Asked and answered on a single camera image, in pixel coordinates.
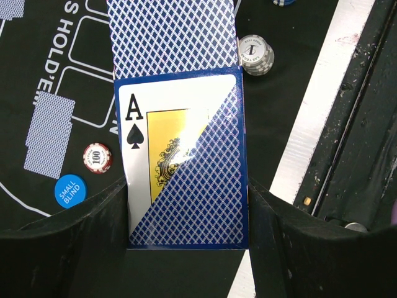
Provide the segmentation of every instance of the blue button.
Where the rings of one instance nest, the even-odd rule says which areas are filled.
[[[55,184],[55,199],[59,205],[66,209],[81,203],[86,196],[86,183],[79,176],[65,175]]]

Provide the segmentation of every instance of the poker chip stack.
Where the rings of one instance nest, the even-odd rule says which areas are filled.
[[[272,0],[277,6],[287,6],[295,2],[295,0]]]
[[[258,35],[247,35],[239,42],[239,53],[243,68],[253,76],[262,76],[274,64],[272,47]]]

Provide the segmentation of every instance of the white poker chip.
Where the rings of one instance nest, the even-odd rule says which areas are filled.
[[[274,52],[270,45],[258,35],[247,35],[239,42],[241,64],[250,75],[262,76],[274,64]]]
[[[262,37],[251,34],[244,36],[240,40],[239,52],[243,66],[253,67],[260,65],[265,61],[268,49],[267,44]]]
[[[93,173],[102,174],[112,166],[112,154],[103,144],[90,144],[84,151],[83,160],[86,167]]]

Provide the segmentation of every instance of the red poker chip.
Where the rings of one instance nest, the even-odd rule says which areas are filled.
[[[92,143],[84,151],[84,164],[96,174],[105,173],[112,166],[112,153],[101,143]]]

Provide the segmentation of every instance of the white printed line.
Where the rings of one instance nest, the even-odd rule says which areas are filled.
[[[88,0],[86,0],[86,9],[87,9],[89,12],[93,12],[93,13],[95,13],[95,14],[99,14],[100,16],[108,17],[107,14],[105,14],[105,13],[103,13],[103,12],[101,12],[101,11],[96,11],[95,9],[89,8],[89,6],[88,6]]]
[[[110,83],[113,84],[113,81],[111,79],[105,78],[103,76],[99,76],[99,75],[94,74],[94,73],[89,73],[88,71],[85,71],[85,70],[80,70],[79,68],[75,68],[73,66],[67,66],[62,71],[62,74],[60,76],[60,80],[58,82],[58,86],[56,87],[56,90],[55,90],[55,95],[58,95],[58,91],[59,91],[59,89],[61,87],[61,82],[63,80],[63,76],[65,75],[65,71],[66,70],[78,71],[80,73],[84,73],[85,75],[93,76],[94,78],[98,78],[98,79],[103,79],[104,81],[107,81],[107,82],[110,82]],[[114,100],[115,100],[115,96],[113,95],[112,102],[110,103],[109,109],[108,109],[108,111],[106,113],[105,121],[102,124],[95,124],[95,123],[92,123],[90,121],[84,120],[84,119],[76,117],[76,116],[72,116],[72,119],[80,121],[80,122],[85,123],[87,125],[93,126],[93,127],[97,128],[97,129],[101,129],[102,127],[105,127],[105,125],[107,124],[107,121],[109,120],[109,115],[110,115],[110,112],[112,111]]]
[[[236,7],[234,8],[234,16],[237,15],[238,9],[240,8],[241,1],[242,1],[242,0],[238,0],[238,1],[237,1]]]
[[[112,76],[112,75],[113,75],[113,72],[112,72],[112,71],[103,70],[102,68],[99,68],[99,67],[96,67],[96,66],[93,66],[93,65],[89,65],[89,64],[86,64],[86,63],[77,61],[77,60],[75,60],[75,59],[72,58],[72,50],[73,50],[74,44],[75,44],[75,42],[76,42],[76,39],[77,39],[77,36],[78,36],[78,33],[79,33],[81,23],[82,23],[82,21],[85,20],[85,19],[89,19],[89,20],[93,20],[93,21],[95,21],[95,22],[103,23],[103,24],[105,24],[105,25],[109,25],[109,22],[106,22],[105,20],[97,19],[96,17],[90,17],[90,16],[84,16],[84,17],[82,17],[82,18],[80,19],[80,21],[79,21],[79,24],[77,25],[76,32],[74,33],[74,37],[73,37],[73,40],[72,40],[72,44],[71,44],[71,46],[70,46],[70,50],[69,50],[69,54],[68,54],[69,60],[70,60],[71,62],[74,62],[75,64],[83,65],[83,66],[85,66],[85,67],[88,67],[88,68],[91,68],[91,69],[93,69],[93,70],[97,70],[97,71],[100,71],[101,73],[106,73],[106,74]]]
[[[26,208],[26,209],[28,209],[28,210],[30,210],[30,211],[37,212],[37,213],[39,213],[39,214],[41,214],[41,215],[43,215],[43,216],[46,216],[46,217],[50,217],[50,216],[51,216],[51,215],[48,214],[48,213],[45,213],[45,212],[43,212],[43,211],[41,211],[41,210],[38,210],[37,208],[33,208],[33,207],[31,207],[31,206],[25,204],[24,202],[22,202],[20,199],[18,199],[16,196],[14,196],[14,195],[3,185],[3,183],[1,183],[1,182],[0,182],[0,187],[3,188],[3,190],[6,192],[6,194],[8,194],[14,201],[18,202],[22,207],[24,207],[24,208]]]
[[[2,33],[2,29],[4,28],[4,24],[6,23],[6,21],[2,21],[1,25],[0,25],[0,37],[1,37],[1,33]]]

